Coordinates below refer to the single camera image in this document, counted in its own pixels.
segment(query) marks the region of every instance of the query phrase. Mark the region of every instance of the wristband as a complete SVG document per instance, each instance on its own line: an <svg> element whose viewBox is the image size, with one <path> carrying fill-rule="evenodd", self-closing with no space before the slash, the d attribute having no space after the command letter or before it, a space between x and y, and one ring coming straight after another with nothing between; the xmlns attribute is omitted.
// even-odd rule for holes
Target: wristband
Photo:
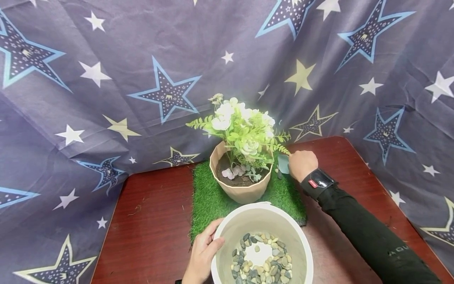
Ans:
<svg viewBox="0 0 454 284"><path fill-rule="evenodd" d="M301 187L306 195L317 200L323 191L334 184L337 184L337 182L327 173L321 169L316 169L301 182Z"/></svg>

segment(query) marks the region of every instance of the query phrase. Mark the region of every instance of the artificial grass mat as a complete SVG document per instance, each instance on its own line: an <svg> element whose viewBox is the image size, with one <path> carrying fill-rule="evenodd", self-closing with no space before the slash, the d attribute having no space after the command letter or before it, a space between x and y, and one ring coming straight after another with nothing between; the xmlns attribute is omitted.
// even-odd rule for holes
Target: artificial grass mat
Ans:
<svg viewBox="0 0 454 284"><path fill-rule="evenodd" d="M278 153L274 155L275 162L268 187L257 202L271 202L272 205L287 212L300 226L303 226L306 224L306 209L301 202L300 193L295 188L292 177L287 174L282 174L282 179L277 177L277 173L274 171L278 165L277 155ZM193 185L192 225L189 232L191 243L211 221L225 217L241 206L228 197L214 179L210 170L210 161L205 161L195 167Z"/></svg>

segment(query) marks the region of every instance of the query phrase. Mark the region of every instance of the hand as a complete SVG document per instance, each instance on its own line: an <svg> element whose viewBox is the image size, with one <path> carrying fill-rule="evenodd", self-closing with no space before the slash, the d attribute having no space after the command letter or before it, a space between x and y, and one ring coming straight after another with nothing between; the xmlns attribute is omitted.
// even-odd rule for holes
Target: hand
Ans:
<svg viewBox="0 0 454 284"><path fill-rule="evenodd" d="M214 232L224 218L214 220L197 235L192 245L191 258L183 276L183 284L202 284L211 272L211 261L224 244L224 238L214 238Z"/></svg>
<svg viewBox="0 0 454 284"><path fill-rule="evenodd" d="M296 151L288 157L290 175L301 183L318 168L318 159L312 151Z"/></svg>

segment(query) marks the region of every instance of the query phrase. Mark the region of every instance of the red logo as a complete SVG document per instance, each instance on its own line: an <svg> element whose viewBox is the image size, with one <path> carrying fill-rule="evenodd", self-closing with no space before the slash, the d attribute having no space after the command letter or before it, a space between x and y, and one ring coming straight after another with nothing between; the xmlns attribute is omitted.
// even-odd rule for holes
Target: red logo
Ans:
<svg viewBox="0 0 454 284"><path fill-rule="evenodd" d="M309 184L312 185L313 188L318 187L318 185L315 183L315 181L313 181L311 179L309 180Z"/></svg>

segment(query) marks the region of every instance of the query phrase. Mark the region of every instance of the fabric backdrop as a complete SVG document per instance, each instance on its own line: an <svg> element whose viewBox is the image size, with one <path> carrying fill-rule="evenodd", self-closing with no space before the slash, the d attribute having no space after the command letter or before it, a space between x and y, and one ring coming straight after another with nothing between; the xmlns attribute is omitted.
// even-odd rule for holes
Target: fabric backdrop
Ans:
<svg viewBox="0 0 454 284"><path fill-rule="evenodd" d="M1 282L89 283L126 178L218 143L184 125L215 93L347 137L454 272L453 7L1 0Z"/></svg>

